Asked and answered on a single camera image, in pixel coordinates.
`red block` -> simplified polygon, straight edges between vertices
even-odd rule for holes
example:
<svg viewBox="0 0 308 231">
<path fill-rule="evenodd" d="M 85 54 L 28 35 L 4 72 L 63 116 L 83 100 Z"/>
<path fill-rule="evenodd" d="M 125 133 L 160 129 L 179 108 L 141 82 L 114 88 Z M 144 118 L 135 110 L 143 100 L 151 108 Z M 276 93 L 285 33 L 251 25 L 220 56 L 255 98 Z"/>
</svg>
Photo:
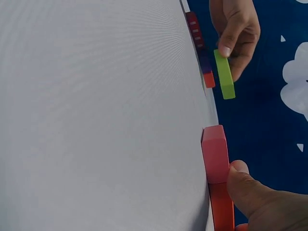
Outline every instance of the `red block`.
<svg viewBox="0 0 308 231">
<path fill-rule="evenodd" d="M 234 206 L 227 184 L 209 184 L 215 231 L 234 231 Z"/>
<path fill-rule="evenodd" d="M 213 76 L 213 72 L 203 74 L 203 79 L 207 88 L 214 88 L 215 87 L 215 80 Z"/>
<path fill-rule="evenodd" d="M 203 131 L 202 152 L 209 184 L 225 183 L 229 172 L 227 141 L 222 125 Z"/>
<path fill-rule="evenodd" d="M 191 35 L 193 38 L 193 42 L 196 46 L 196 49 L 205 48 L 205 43 L 202 37 L 201 29 L 200 29 L 196 14 L 194 12 L 187 12 L 186 19 L 187 19 L 187 23 L 191 31 Z"/>
</svg>

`stacked blocks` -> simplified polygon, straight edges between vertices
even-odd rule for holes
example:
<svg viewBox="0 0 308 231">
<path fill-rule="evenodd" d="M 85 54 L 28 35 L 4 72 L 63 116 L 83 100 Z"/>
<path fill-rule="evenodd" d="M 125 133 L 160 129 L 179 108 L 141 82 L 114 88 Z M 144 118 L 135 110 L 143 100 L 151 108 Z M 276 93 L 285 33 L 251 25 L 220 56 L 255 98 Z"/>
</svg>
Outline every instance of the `stacked blocks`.
<svg viewBox="0 0 308 231">
<path fill-rule="evenodd" d="M 207 52 L 205 50 L 205 43 L 202 37 L 200 26 L 197 16 L 194 12 L 186 13 L 187 22 L 191 31 L 192 39 L 197 49 L 199 63 L 202 69 L 204 82 L 207 88 L 215 87 L 214 76 L 212 67 L 208 59 Z"/>
<path fill-rule="evenodd" d="M 198 57 L 206 87 L 214 88 L 215 81 L 213 71 L 206 50 L 199 51 Z"/>
<path fill-rule="evenodd" d="M 214 88 L 215 81 L 213 71 L 208 58 L 208 53 L 205 49 L 205 43 L 202 37 L 197 16 L 194 12 L 188 12 L 186 13 L 186 19 L 197 50 L 199 64 L 201 66 L 205 85 L 207 88 Z M 222 57 L 218 50 L 214 51 L 214 56 L 217 64 L 222 96 L 225 100 L 233 99 L 235 98 L 235 91 L 228 59 Z"/>
<path fill-rule="evenodd" d="M 212 204 L 215 231 L 234 231 L 233 202 L 227 192 L 229 158 L 222 125 L 207 127 L 202 152 Z"/>
</svg>

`green block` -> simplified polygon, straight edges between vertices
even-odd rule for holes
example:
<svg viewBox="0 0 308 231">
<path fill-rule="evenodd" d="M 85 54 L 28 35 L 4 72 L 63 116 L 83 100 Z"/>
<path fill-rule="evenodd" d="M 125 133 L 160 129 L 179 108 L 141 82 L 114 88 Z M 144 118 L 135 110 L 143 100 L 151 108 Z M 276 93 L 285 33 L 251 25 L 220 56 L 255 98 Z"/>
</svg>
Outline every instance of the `green block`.
<svg viewBox="0 0 308 231">
<path fill-rule="evenodd" d="M 234 83 L 228 59 L 222 57 L 218 50 L 214 50 L 214 56 L 216 59 L 222 96 L 225 100 L 234 99 L 235 98 Z"/>
</svg>

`purple block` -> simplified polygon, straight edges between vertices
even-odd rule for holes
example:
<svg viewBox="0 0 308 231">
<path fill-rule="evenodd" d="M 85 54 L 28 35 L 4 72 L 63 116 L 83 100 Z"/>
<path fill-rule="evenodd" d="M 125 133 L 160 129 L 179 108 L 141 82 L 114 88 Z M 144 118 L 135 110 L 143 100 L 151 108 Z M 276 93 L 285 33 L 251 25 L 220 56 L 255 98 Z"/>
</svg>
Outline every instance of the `purple block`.
<svg viewBox="0 0 308 231">
<path fill-rule="evenodd" d="M 201 51 L 198 53 L 199 63 L 202 69 L 202 74 L 206 74 L 212 71 L 212 66 L 208 59 L 206 51 Z"/>
</svg>

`white cloud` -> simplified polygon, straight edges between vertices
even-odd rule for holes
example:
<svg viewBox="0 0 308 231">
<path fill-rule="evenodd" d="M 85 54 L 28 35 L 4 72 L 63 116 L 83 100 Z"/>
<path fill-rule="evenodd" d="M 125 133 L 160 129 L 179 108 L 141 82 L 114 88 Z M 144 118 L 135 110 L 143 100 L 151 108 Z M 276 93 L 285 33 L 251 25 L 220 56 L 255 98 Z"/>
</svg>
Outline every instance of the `white cloud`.
<svg viewBox="0 0 308 231">
<path fill-rule="evenodd" d="M 308 42 L 298 46 L 295 59 L 285 64 L 282 74 L 287 82 L 280 93 L 282 101 L 308 121 Z"/>
</svg>

